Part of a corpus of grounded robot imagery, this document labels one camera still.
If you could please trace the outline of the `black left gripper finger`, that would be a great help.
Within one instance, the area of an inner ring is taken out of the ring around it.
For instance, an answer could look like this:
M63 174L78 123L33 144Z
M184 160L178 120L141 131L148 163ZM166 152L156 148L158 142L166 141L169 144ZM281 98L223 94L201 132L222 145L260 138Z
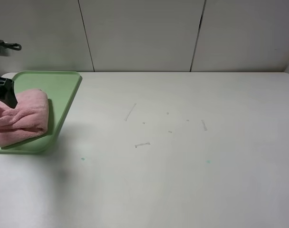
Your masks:
M0 101L11 109L16 108L18 101L14 93L14 81L0 77Z

